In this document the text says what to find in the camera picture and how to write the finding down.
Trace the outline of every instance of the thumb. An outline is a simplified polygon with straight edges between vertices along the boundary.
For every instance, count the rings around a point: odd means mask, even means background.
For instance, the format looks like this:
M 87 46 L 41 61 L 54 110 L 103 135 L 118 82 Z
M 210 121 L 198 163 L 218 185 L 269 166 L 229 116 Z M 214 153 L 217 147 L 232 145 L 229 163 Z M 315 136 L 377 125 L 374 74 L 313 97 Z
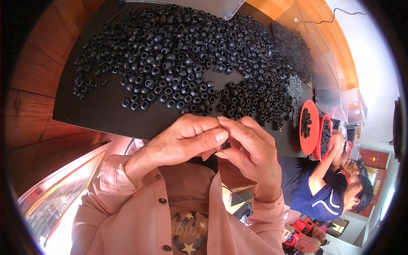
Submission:
M 222 145 L 227 139 L 228 132 L 225 129 L 211 129 L 194 138 L 183 139 L 181 143 L 182 146 L 188 148 L 192 154 L 197 155 Z
M 251 160 L 239 149 L 237 148 L 228 148 L 222 151 L 219 151 L 215 154 L 217 157 L 228 159 L 233 165 L 239 168 L 242 171 L 253 169 L 254 164 Z

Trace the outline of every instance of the pink shirt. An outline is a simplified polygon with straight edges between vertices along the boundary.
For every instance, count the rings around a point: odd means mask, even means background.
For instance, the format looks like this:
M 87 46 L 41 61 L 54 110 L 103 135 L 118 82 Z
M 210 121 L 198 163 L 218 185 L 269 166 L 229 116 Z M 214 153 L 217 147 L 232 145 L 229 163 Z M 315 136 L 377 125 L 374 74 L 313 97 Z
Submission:
M 71 254 L 171 255 L 171 215 L 158 169 L 134 187 L 123 165 L 131 156 L 110 155 L 82 197 L 72 229 Z M 210 185 L 207 254 L 284 254 L 284 201 L 252 204 L 248 227 L 225 210 L 221 177 Z

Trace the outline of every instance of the black work surface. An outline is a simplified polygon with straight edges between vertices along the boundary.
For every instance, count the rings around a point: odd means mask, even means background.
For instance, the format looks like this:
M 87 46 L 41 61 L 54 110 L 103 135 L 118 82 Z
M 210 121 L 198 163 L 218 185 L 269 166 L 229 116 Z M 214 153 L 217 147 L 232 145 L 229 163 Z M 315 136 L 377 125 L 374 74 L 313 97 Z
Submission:
M 86 94 L 84 99 L 80 100 L 73 94 L 73 78 L 76 75 L 76 65 L 74 61 L 80 55 L 83 46 L 88 40 L 94 35 L 101 33 L 104 24 L 127 7 L 129 9 L 140 9 L 158 5 L 125 3 L 125 5 L 120 8 L 117 6 L 117 1 L 105 1 L 100 9 L 92 16 L 88 25 L 78 37 L 61 75 L 55 98 L 53 119 L 87 129 L 151 140 L 180 117 L 180 110 L 176 108 L 168 109 L 166 104 L 161 103 L 159 100 L 151 104 L 147 111 L 141 109 L 132 111 L 130 108 L 123 108 L 122 100 L 131 96 L 131 93 L 121 86 L 120 81 L 122 76 L 113 73 L 103 74 L 97 77 L 96 82 L 108 80 L 108 84 L 104 87 L 93 89 Z M 250 14 L 264 26 L 270 28 L 272 19 L 253 6 L 245 3 L 238 12 Z M 121 18 L 122 13 L 112 22 L 115 23 Z M 89 73 L 85 75 L 85 78 L 95 80 L 95 75 Z M 243 77 L 237 71 L 227 75 L 208 70 L 205 73 L 205 79 L 207 81 L 214 81 L 214 89 L 220 90 L 225 88 L 226 83 L 230 81 L 237 83 L 243 80 Z M 306 84 L 303 85 L 303 88 L 304 100 L 312 99 L 312 90 L 309 89 Z M 215 111 L 211 116 L 216 117 L 218 115 L 221 115 L 221 113 Z M 281 132 L 272 130 L 270 123 L 268 123 L 264 129 L 275 138 L 278 156 L 305 157 L 300 149 L 299 131 L 292 127 L 291 122 L 284 121 Z

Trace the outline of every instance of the white stripe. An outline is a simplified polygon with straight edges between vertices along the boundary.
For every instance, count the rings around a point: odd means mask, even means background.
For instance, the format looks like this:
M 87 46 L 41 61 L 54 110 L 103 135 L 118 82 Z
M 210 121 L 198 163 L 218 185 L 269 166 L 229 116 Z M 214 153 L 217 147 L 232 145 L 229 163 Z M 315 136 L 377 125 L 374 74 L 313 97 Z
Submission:
M 330 194 L 330 204 L 331 204 L 334 208 L 340 208 L 340 206 L 333 204 L 332 200 L 333 200 L 333 190 L 332 190 L 332 193 Z
M 327 204 L 326 204 L 323 200 L 317 201 L 316 203 L 314 203 L 314 204 L 312 205 L 312 207 L 315 207 L 315 205 L 317 205 L 318 203 L 322 203 L 322 204 L 324 205 L 324 207 L 326 207 L 326 209 L 327 209 L 331 214 L 339 215 L 338 213 L 333 212 L 333 211 L 327 206 Z

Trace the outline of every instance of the red plate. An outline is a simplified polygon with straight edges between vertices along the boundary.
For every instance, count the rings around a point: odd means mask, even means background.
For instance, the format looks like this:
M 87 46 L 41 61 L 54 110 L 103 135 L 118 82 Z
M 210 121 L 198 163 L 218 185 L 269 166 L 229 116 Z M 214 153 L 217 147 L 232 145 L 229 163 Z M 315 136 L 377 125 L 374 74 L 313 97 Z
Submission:
M 327 155 L 329 154 L 329 150 L 331 149 L 332 143 L 331 143 L 331 137 L 330 137 L 330 141 L 329 141 L 329 148 L 326 151 L 326 153 L 323 155 L 323 157 L 320 155 L 320 146 L 322 144 L 322 131 L 323 131 L 323 123 L 324 123 L 324 119 L 329 121 L 329 127 L 330 127 L 330 133 L 332 132 L 332 124 L 331 124 L 331 120 L 329 115 L 325 114 L 323 116 L 323 118 L 320 120 L 320 131 L 319 131 L 319 138 L 317 139 L 317 144 L 316 144 L 316 148 L 313 151 L 313 156 L 317 159 L 320 160 L 320 162 L 323 162 L 323 160 L 326 159 Z
M 312 124 L 310 127 L 310 136 L 305 138 L 302 135 L 301 125 L 302 125 L 302 115 L 303 110 L 307 109 L 310 113 L 310 120 Z M 317 108 L 315 103 L 312 100 L 307 100 L 302 107 L 302 111 L 300 112 L 300 120 L 299 120 L 299 138 L 300 138 L 300 147 L 302 148 L 302 152 L 308 156 L 312 154 L 313 150 L 316 148 L 317 139 L 319 137 L 319 113 L 317 112 Z

